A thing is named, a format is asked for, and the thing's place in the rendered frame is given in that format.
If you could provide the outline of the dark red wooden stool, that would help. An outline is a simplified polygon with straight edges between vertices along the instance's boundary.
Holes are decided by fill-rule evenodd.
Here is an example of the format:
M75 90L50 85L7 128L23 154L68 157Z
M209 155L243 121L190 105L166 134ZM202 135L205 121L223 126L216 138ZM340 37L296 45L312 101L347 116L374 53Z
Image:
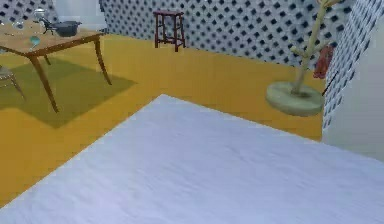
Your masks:
M156 10L153 12L155 17L155 47L158 48L160 43L170 43L174 45L174 51L178 52L179 47L186 47L185 32L183 25L183 15L181 11ZM166 34L165 18L170 17L173 21L173 35Z

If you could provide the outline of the brown wooden table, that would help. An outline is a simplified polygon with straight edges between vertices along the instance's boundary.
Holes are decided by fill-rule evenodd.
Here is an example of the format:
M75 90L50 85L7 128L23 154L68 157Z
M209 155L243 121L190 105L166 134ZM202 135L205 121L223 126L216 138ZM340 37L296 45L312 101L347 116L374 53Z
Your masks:
M93 42L95 54L103 76L107 83L111 85L111 79L107 73L101 53L102 32L79 28L75 36L60 37L58 34L43 34L41 32L41 26L31 20L25 21L23 25L24 27L21 30L15 29L11 23L0 25L0 49L25 57L31 62L55 112L58 112L58 107L47 75L39 62L40 57L46 57L55 52ZM40 38L40 43L33 49L31 49L31 36Z

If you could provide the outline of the black small figure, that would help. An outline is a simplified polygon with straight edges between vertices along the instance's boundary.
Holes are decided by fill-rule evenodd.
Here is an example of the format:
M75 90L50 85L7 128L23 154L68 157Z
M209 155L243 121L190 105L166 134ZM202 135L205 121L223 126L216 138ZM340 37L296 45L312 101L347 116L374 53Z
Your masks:
M43 23L43 27L45 28L44 33L46 33L48 30L54 30L54 28L52 27L52 23L49 22L46 18L40 18L39 21Z

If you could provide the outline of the dark grey cooking pot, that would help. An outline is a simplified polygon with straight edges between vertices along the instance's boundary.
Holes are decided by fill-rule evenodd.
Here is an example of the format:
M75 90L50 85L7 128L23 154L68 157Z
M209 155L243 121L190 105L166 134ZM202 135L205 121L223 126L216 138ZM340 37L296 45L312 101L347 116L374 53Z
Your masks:
M60 37L72 37L77 34L79 25L81 22L78 21L64 21L54 23L52 27Z

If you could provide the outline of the clear glass jar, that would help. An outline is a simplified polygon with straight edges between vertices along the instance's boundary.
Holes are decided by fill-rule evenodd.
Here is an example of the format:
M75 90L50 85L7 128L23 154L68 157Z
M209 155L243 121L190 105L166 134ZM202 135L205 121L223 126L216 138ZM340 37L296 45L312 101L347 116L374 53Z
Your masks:
M35 20L37 22L40 22L40 21L43 21L45 19L45 10L43 8L37 8L34 10L34 13L33 13L34 17L35 17Z

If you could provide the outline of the red hanging cloth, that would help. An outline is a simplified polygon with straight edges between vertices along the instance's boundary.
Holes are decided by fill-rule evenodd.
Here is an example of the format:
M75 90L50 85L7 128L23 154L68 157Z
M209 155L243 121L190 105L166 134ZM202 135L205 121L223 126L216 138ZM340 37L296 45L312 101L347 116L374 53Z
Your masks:
M322 48L322 50L320 51L319 59L316 63L316 67L314 70L314 74L313 74L314 78L319 78L319 79L325 78L329 65L332 61L333 52L334 52L333 46L328 45Z

